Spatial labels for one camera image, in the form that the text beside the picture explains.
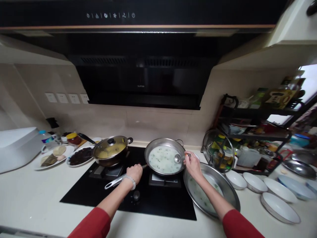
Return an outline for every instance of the stainless steel basin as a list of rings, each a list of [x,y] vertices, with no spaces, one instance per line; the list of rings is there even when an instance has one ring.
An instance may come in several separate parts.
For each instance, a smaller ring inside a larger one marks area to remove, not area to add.
[[[237,193],[235,192],[234,188],[230,184],[230,182],[216,169],[212,168],[211,166],[200,163],[201,171],[205,176],[211,177],[211,179],[219,186],[221,189],[224,198],[233,205],[235,209],[240,211],[240,201],[238,198]],[[187,170],[184,171],[184,183],[187,189],[187,192],[191,196],[194,203],[209,217],[219,219],[216,212],[210,212],[210,210],[207,210],[206,207],[203,205],[204,201],[200,200],[196,197],[196,194],[193,196],[192,188],[190,186],[191,183],[196,183],[192,176],[188,173]]]

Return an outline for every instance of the kitchen cabinet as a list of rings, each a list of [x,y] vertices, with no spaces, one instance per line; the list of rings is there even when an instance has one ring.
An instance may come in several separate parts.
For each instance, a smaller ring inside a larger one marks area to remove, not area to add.
[[[264,70],[317,64],[317,13],[313,0],[295,0],[275,29],[223,56],[215,69]]]

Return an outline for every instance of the electrical outlet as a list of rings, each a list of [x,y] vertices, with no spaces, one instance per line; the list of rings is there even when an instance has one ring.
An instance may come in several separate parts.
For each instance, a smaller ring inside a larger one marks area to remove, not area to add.
[[[87,94],[81,94],[80,97],[82,98],[83,104],[88,104],[89,98]]]
[[[74,104],[80,104],[79,97],[77,94],[68,94],[69,99]]]
[[[45,93],[45,95],[49,102],[57,102],[54,93]]]
[[[61,103],[68,103],[68,99],[66,97],[66,94],[56,94],[59,102]]]

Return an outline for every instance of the kitchen counter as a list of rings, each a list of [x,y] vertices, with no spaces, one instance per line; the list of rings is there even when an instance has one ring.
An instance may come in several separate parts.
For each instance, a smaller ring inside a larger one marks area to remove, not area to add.
[[[200,151],[193,152],[206,162]],[[0,226],[67,237],[93,208],[59,201],[93,161],[77,168],[64,162],[43,171],[33,170],[32,163],[0,174]],[[259,194],[249,189],[237,190],[237,194],[241,213],[265,237],[317,237],[317,200],[292,204],[301,224],[289,225],[263,208]],[[107,237],[226,237],[220,222],[207,217],[197,206],[194,208],[197,221],[117,211]]]

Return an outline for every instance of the glass pot lid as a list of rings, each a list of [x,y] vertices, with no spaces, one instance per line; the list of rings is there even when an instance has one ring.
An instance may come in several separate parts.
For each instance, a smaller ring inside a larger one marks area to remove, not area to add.
[[[109,137],[96,145],[94,155],[98,159],[109,159],[123,151],[127,145],[128,139],[124,136]]]

